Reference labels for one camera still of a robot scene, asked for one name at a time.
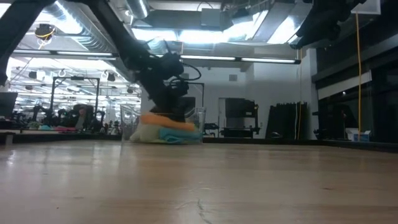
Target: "pipe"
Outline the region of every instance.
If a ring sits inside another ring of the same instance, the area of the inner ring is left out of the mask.
[[[135,19],[145,19],[149,14],[149,4],[146,0],[126,0],[127,7]]]
[[[56,1],[44,10],[55,18],[54,24],[64,33],[82,35],[82,37],[74,37],[74,39],[87,50],[114,52],[114,46],[105,39],[80,8],[73,4],[75,3]]]

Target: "wooden floor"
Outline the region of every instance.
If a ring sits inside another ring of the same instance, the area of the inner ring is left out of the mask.
[[[0,149],[0,223],[398,223],[398,156],[73,141]]]

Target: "fluorescent light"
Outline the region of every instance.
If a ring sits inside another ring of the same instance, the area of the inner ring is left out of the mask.
[[[223,33],[208,30],[183,30],[179,41],[188,44],[216,44],[223,42]]]
[[[246,40],[252,39],[254,37],[256,32],[259,30],[262,22],[264,22],[264,19],[266,19],[267,14],[268,14],[268,10],[260,12],[260,14],[258,15],[256,21],[254,22],[254,25],[252,26],[251,30],[249,32],[247,32]]]
[[[295,63],[295,60],[273,59],[273,58],[242,58],[242,62],[262,62],[262,63]]]
[[[294,20],[292,17],[288,16],[285,21],[280,24],[278,29],[276,29],[267,44],[284,44],[295,34],[295,31]]]
[[[80,88],[77,88],[77,87],[74,87],[74,86],[71,86],[71,85],[68,85],[67,89],[72,90],[72,91],[80,91]]]
[[[82,85],[81,88],[97,88],[97,86],[93,85]],[[113,86],[99,86],[99,88],[114,88]]]
[[[88,60],[116,60],[117,58],[114,57],[110,57],[110,58],[106,58],[106,57],[87,57]]]
[[[63,52],[58,51],[59,55],[77,55],[77,56],[97,56],[97,57],[104,57],[104,56],[113,56],[112,53],[101,53],[101,52]]]
[[[51,54],[49,50],[14,50],[15,54]]]
[[[132,32],[136,39],[143,41],[149,41],[156,38],[168,41],[177,40],[177,35],[172,30],[132,29]]]
[[[18,93],[19,96],[38,96],[38,97],[43,97],[43,98],[50,98],[51,93]],[[78,95],[78,94],[54,94],[54,97],[60,98],[60,97],[76,97],[79,99],[95,99],[95,95]],[[105,99],[105,96],[98,96],[98,99]]]
[[[197,55],[181,55],[182,59],[200,59],[200,60],[235,60],[234,57],[215,57],[215,56],[197,56]]]

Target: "air duct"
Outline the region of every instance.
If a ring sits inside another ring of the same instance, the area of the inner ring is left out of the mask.
[[[127,7],[135,19],[145,19],[149,15],[149,4],[146,0],[126,0]]]
[[[113,43],[110,42],[77,6],[76,3],[56,1],[44,9],[44,12],[52,15],[54,25],[67,34],[75,34],[75,41],[92,52],[116,52]],[[129,71],[120,60],[109,62],[115,66],[123,77],[132,81]]]

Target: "orange towel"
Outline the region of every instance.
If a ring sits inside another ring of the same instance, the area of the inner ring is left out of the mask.
[[[193,123],[176,122],[171,120],[170,118],[166,118],[165,116],[156,115],[152,113],[141,115],[140,119],[141,122],[143,122],[144,124],[156,124],[163,126],[165,128],[174,128],[184,131],[195,130],[195,125]]]

